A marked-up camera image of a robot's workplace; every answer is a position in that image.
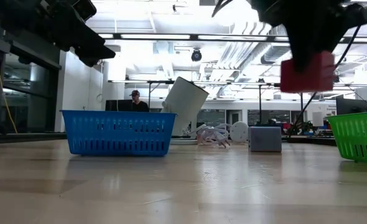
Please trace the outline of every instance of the gray box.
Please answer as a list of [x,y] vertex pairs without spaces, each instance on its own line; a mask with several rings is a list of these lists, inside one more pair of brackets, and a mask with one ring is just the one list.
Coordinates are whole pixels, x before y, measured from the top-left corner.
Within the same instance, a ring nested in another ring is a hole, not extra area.
[[280,127],[249,127],[248,139],[251,152],[282,152]]

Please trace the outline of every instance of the blue basket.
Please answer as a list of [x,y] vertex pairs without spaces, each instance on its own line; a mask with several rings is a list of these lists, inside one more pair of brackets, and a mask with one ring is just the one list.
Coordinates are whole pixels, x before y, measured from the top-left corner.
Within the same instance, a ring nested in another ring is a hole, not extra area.
[[176,114],[62,111],[70,152],[92,156],[164,156]]

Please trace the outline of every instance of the green basket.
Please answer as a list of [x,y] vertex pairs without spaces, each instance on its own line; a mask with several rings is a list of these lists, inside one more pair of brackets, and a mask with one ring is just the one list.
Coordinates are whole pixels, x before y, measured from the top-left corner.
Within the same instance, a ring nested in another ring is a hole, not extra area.
[[367,113],[328,117],[340,155],[367,162]]

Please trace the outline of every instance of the laboratory room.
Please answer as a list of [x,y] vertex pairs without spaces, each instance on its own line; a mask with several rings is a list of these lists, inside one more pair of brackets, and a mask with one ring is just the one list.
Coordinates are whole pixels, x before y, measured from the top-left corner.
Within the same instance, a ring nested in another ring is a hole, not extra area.
[[0,223],[367,223],[367,1],[294,2],[0,0]]

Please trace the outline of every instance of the cap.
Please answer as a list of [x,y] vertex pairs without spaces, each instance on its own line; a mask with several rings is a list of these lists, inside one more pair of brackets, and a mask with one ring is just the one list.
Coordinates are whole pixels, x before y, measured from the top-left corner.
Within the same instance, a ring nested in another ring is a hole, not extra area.
[[130,96],[138,96],[141,95],[138,90],[133,90]]

